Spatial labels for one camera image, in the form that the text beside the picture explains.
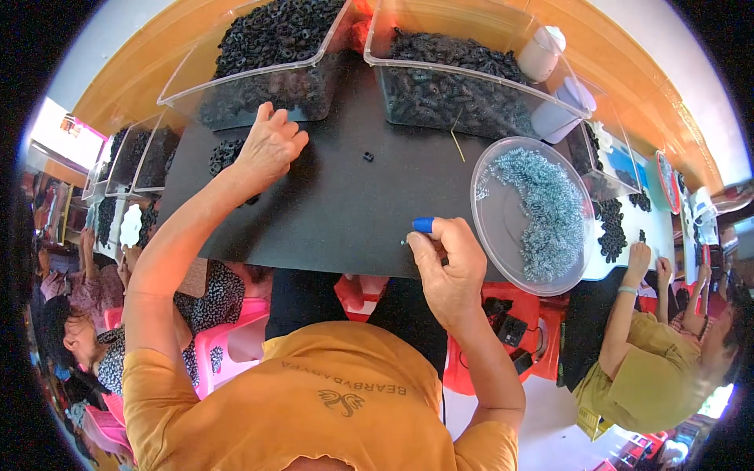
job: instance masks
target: tiled floor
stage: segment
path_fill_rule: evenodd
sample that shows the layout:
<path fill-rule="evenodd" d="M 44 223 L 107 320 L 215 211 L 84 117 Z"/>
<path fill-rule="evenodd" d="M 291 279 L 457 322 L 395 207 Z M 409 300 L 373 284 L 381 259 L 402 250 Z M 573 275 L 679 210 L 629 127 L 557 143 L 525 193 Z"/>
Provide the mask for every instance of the tiled floor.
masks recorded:
<path fill-rule="evenodd" d="M 593 469 L 610 452 L 618 453 L 627 440 L 622 430 L 610 429 L 596 442 L 576 426 L 576 405 L 566 388 L 558 388 L 554 381 L 531 376 L 524 384 L 526 415 L 519 435 L 519 470 L 539 471 L 558 469 L 581 471 Z M 453 439 L 468 425 L 477 406 L 477 398 L 462 396 L 445 389 L 446 426 Z"/>

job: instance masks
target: white container lid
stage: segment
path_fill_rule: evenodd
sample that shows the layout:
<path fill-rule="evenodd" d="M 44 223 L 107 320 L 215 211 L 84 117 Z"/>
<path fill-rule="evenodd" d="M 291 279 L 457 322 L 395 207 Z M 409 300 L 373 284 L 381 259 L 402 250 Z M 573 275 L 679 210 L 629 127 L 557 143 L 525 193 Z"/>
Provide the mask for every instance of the white container lid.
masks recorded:
<path fill-rule="evenodd" d="M 566 49 L 566 37 L 557 26 L 544 26 L 534 33 L 534 39 L 537 43 L 559 56 Z"/>

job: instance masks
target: white table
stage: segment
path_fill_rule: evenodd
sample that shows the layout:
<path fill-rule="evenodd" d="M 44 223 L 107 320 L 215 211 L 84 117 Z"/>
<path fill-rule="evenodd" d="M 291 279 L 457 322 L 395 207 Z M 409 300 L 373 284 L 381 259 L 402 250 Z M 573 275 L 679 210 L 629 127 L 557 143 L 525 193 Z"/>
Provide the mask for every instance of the white table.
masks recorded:
<path fill-rule="evenodd" d="M 647 164 L 647 160 L 644 157 L 635 152 L 633 155 L 637 164 Z M 606 170 L 612 170 L 612 173 L 615 173 L 612 168 L 608 169 L 610 163 L 607 159 L 602 159 L 602 163 L 605 165 Z M 595 221 L 594 244 L 587 268 L 581 277 L 582 280 L 603 280 L 610 274 L 613 268 L 627 267 L 631 244 L 639 242 L 639 229 L 644 229 L 647 245 L 652 249 L 652 260 L 649 264 L 650 270 L 654 270 L 654 263 L 657 261 L 657 257 L 669 259 L 672 266 L 676 264 L 676 251 L 673 244 L 673 221 L 671 220 L 670 213 L 667 211 L 658 211 L 654 205 L 654 201 L 652 201 L 652 211 L 650 213 L 645 213 L 638 206 L 635 207 L 632 205 L 628 196 L 619 197 L 618 201 L 623 204 L 623 207 L 621 207 L 621 212 L 624 214 L 622 225 L 628 245 L 624 247 L 623 252 L 618 256 L 618 260 L 615 263 L 607 263 L 605 256 L 600 253 L 602 246 L 597 242 L 597 239 L 602 237 L 605 231 L 602 229 L 602 222 Z"/>

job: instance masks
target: clear plastic tray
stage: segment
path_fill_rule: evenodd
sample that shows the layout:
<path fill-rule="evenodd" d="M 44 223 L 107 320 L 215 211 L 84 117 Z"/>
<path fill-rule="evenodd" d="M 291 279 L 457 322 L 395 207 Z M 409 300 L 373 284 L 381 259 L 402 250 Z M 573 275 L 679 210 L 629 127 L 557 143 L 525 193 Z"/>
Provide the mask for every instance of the clear plastic tray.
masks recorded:
<path fill-rule="evenodd" d="M 157 124 L 152 131 L 152 137 L 144 151 L 144 156 L 136 169 L 136 178 L 133 180 L 133 192 L 137 194 L 160 193 L 165 189 L 167 172 L 165 164 L 171 153 L 174 153 L 183 136 L 183 131 L 189 123 L 186 116 L 166 109 L 158 118 Z M 161 131 L 170 128 L 176 135 L 177 140 L 166 142 L 162 145 L 157 140 L 162 136 Z"/>
<path fill-rule="evenodd" d="M 592 201 L 605 201 L 627 194 L 641 193 L 643 185 L 636 161 L 631 152 L 621 151 L 623 144 L 626 149 L 631 149 L 631 143 L 612 100 L 596 85 L 583 78 L 579 78 L 579 81 L 592 93 L 597 103 L 597 110 L 592 114 L 590 123 L 601 122 L 603 129 L 619 142 L 613 142 L 612 149 L 599 150 L 599 161 L 602 162 L 600 170 L 597 167 L 598 156 L 589 144 L 587 126 L 590 126 L 590 123 L 581 122 L 565 137 L 573 167 L 584 180 Z"/>
<path fill-rule="evenodd" d="M 152 136 L 154 136 L 153 130 L 159 124 L 162 115 L 163 113 L 152 116 L 128 128 L 121 148 L 112 162 L 105 196 L 128 196 L 134 194 L 133 182 L 136 178 L 136 171 L 139 169 L 147 149 L 149 149 L 149 143 L 152 141 Z M 131 160 L 129 159 L 130 150 L 136 144 L 139 134 L 143 132 L 150 133 L 146 147 L 139 156 L 138 161 L 136 159 Z"/>
<path fill-rule="evenodd" d="M 502 185 L 495 178 L 483 176 L 496 157 L 519 147 L 539 151 L 552 164 L 559 164 L 584 196 L 584 249 L 576 265 L 566 275 L 549 283 L 531 282 L 524 276 L 521 235 L 529 226 L 529 218 L 521 211 L 521 196 L 518 190 L 513 185 Z M 489 195 L 482 200 L 476 199 L 477 183 L 482 183 L 489 191 Z M 484 250 L 500 273 L 514 285 L 533 295 L 557 296 L 567 292 L 581 280 L 589 263 L 592 245 L 595 243 L 592 202 L 587 188 L 571 164 L 549 145 L 515 136 L 501 139 L 489 146 L 474 167 L 474 175 L 471 178 L 471 212 Z"/>
<path fill-rule="evenodd" d="M 310 59 L 269 66 L 212 80 L 215 60 L 220 54 L 217 45 L 237 17 L 270 0 L 258 0 L 230 10 L 215 28 L 202 36 L 165 85 L 158 105 L 168 105 L 211 130 L 244 127 L 254 124 L 256 110 L 265 101 L 276 101 L 291 91 L 305 95 L 293 109 L 289 119 L 318 121 L 329 114 L 340 76 L 342 51 L 350 45 L 351 27 L 359 16 L 358 9 L 347 0 L 330 27 L 319 51 Z M 253 90 L 257 99 L 241 102 L 238 97 Z"/>
<path fill-rule="evenodd" d="M 491 139 L 506 136 L 541 139 L 544 136 L 538 135 L 532 127 L 531 115 L 544 102 L 554 103 L 580 118 L 591 116 L 590 112 L 583 112 L 551 96 L 566 77 L 576 80 L 565 55 L 559 58 L 554 72 L 545 82 L 527 86 L 461 67 L 390 59 L 395 26 L 404 32 L 471 38 L 490 49 L 503 53 L 512 50 L 518 55 L 541 25 L 532 15 L 492 0 L 379 0 L 366 39 L 364 60 L 374 67 L 377 83 L 382 89 L 385 117 L 393 124 L 444 130 L 455 126 L 455 131 Z M 458 97 L 459 93 L 452 91 L 451 96 L 447 96 L 448 92 L 444 92 L 444 96 L 440 90 L 433 96 L 421 97 L 430 100 L 422 102 L 421 107 L 430 108 L 431 112 L 405 110 L 412 103 L 397 99 L 397 96 L 401 96 L 400 87 L 416 85 L 417 73 L 421 82 L 460 80 L 468 88 L 478 91 L 474 94 L 474 101 L 459 102 L 456 100 L 462 99 Z M 500 95 L 506 96 L 503 110 L 496 111 L 484 103 L 485 97 Z"/>
<path fill-rule="evenodd" d="M 113 136 L 110 136 L 107 142 L 105 142 L 105 145 L 100 149 L 100 155 L 97 156 L 97 161 L 94 166 L 89 169 L 87 181 L 84 184 L 84 190 L 81 193 L 81 199 L 83 201 L 99 200 L 105 196 L 105 190 L 107 188 L 107 182 L 112 168 L 107 172 L 104 172 L 103 168 L 110 163 L 112 143 Z"/>

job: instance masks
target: black cable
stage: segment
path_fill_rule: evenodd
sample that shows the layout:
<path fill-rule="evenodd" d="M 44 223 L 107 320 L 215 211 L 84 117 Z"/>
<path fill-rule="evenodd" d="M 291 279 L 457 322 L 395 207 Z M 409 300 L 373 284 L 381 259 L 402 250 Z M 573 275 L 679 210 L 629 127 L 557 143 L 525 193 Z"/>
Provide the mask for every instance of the black cable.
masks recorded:
<path fill-rule="evenodd" d="M 446 425 L 445 424 L 445 389 L 444 388 L 442 389 L 442 394 L 443 394 L 443 425 Z"/>

